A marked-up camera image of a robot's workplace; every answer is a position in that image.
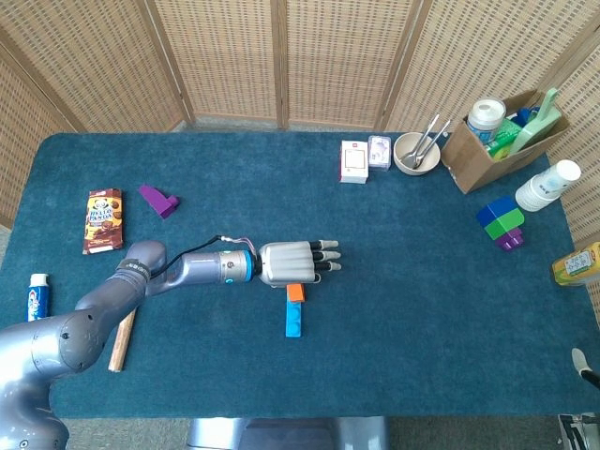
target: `bowl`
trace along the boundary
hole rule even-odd
[[[421,136],[423,136],[423,133],[405,133],[394,142],[394,162],[402,172],[408,175],[422,175],[427,173],[434,169],[440,162],[440,147],[438,147],[438,144],[434,143],[433,147],[429,149],[426,156],[423,158],[421,165],[416,169],[411,169],[402,164],[400,161],[401,158],[414,149],[416,143],[421,139]],[[422,148],[425,148],[430,142],[431,138],[427,136]]]

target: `purple block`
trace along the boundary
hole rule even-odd
[[[510,232],[506,232],[494,241],[498,247],[504,251],[510,251],[523,245],[523,237],[519,227],[514,228]]]
[[[150,203],[150,206],[152,206],[162,218],[167,218],[179,204],[177,197],[172,195],[171,197],[166,198],[155,187],[142,185],[138,190],[142,194],[142,197]]]

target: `small white box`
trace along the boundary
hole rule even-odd
[[[367,182],[368,144],[359,141],[342,141],[339,162],[340,183]]]
[[[389,170],[392,165],[392,140],[386,136],[368,137],[368,166],[371,169]]]

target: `table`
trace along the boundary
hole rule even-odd
[[[390,134],[393,139],[397,134]],[[583,288],[550,279],[572,251],[559,202],[526,213],[525,246],[495,247],[476,212],[548,166],[469,195],[438,167],[394,166],[366,185],[338,182],[342,139],[368,133],[59,134],[39,148],[0,272],[0,326],[23,319],[31,273],[48,272],[51,314],[73,309],[126,250],[82,255],[88,191],[125,192],[126,246],[170,255],[216,233],[260,246],[337,239],[343,269],[307,286],[303,336],[284,337],[285,293],[259,280],[198,286],[140,307],[125,371],[112,342],[84,374],[58,382],[59,417],[320,417],[595,411],[571,363],[600,364]],[[180,197],[167,219],[141,184]],[[219,244],[217,249],[234,249]]]

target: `metal utensil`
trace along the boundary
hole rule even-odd
[[[423,151],[416,156],[416,158],[415,158],[416,165],[413,167],[413,169],[418,169],[418,167],[423,162],[423,159],[428,154],[429,150],[431,150],[433,145],[435,145],[435,142],[440,138],[440,136],[442,136],[442,133],[444,133],[446,131],[446,129],[448,128],[449,125],[450,125],[450,121],[443,124],[443,127],[438,132],[438,134],[436,134],[435,137],[431,140],[431,142],[427,145],[427,147],[425,147],[425,149],[423,149]]]
[[[406,167],[415,169],[414,164],[416,164],[416,155],[419,152],[419,150],[421,149],[421,146],[425,142],[429,132],[431,131],[431,129],[433,128],[433,126],[435,125],[435,123],[439,117],[440,117],[440,115],[436,114],[436,116],[433,118],[433,120],[431,122],[429,122],[427,129],[425,131],[423,131],[423,134],[417,141],[416,145],[414,146],[414,149],[400,158],[400,162],[402,164],[404,164]]]

